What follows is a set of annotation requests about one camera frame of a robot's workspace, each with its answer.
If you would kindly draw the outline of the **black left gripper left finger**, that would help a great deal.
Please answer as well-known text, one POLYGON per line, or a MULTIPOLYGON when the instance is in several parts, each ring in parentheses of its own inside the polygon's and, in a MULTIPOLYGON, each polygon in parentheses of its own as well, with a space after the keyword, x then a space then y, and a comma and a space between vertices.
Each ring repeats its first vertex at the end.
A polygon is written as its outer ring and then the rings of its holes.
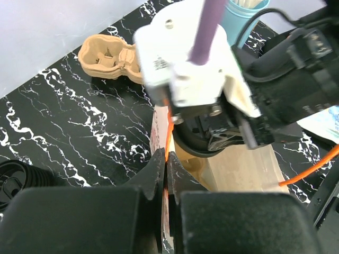
POLYGON ((121 186, 19 192, 1 222, 1 253, 160 253, 165 151, 121 186))

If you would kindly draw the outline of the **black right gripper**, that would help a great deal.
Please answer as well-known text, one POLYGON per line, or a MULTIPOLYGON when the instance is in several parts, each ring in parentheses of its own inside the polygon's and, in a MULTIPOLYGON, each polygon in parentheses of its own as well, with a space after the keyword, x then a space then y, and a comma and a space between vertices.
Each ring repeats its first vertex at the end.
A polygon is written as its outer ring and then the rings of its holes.
POLYGON ((220 98, 219 115, 236 122, 251 149, 298 141, 299 120, 338 104, 338 1, 292 21, 289 37, 254 57, 241 48, 242 39, 260 16, 272 12, 265 8, 253 15, 231 46, 260 116, 246 116, 220 98))

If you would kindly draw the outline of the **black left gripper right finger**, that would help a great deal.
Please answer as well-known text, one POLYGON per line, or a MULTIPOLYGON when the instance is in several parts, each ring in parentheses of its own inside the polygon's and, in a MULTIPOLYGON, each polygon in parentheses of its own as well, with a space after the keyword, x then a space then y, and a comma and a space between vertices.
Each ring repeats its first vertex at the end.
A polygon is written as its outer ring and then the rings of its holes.
POLYGON ((313 224, 291 195, 209 192, 174 152, 167 173, 175 253, 317 253, 313 224))

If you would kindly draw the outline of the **single brown paper cup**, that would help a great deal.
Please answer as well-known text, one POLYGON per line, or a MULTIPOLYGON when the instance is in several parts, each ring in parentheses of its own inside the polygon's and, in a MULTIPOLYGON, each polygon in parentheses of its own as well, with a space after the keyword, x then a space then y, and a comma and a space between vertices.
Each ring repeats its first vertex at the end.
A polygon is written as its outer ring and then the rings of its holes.
POLYGON ((196 180, 202 182, 202 174, 207 168, 206 158, 200 158, 184 151, 176 142, 175 152, 184 169, 188 171, 196 180))

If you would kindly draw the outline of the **paper bag orange handles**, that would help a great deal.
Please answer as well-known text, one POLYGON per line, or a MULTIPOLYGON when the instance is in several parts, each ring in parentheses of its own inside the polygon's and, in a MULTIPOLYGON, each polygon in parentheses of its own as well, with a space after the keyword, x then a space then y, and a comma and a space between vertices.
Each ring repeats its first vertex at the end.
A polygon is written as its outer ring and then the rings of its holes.
POLYGON ((271 146, 247 150, 244 145, 225 149, 214 157, 206 158, 207 168, 202 182, 186 171, 175 152, 175 141, 170 134, 167 107, 155 106, 151 125, 150 149, 165 149, 167 184, 163 194, 163 253, 174 253, 173 213, 183 191, 212 192, 280 192, 287 187, 278 186, 283 172, 271 146))

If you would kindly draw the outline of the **single black cup lid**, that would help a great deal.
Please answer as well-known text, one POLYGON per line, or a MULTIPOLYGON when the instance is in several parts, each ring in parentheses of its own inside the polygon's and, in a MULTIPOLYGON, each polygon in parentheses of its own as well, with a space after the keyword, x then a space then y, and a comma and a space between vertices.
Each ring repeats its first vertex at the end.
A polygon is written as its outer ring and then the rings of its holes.
POLYGON ((225 116, 197 116, 175 125, 176 143, 187 153, 209 158, 244 140, 235 121, 225 116))

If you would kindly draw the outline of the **pulp cup carrier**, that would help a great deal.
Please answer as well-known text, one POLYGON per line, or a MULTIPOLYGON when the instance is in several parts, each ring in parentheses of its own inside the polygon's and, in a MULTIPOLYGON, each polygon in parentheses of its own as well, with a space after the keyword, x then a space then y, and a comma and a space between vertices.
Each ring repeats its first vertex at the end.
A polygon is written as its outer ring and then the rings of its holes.
POLYGON ((78 61, 91 77, 116 80, 126 76, 136 84, 144 83, 136 46, 120 37, 104 34, 88 37, 80 48, 78 61))

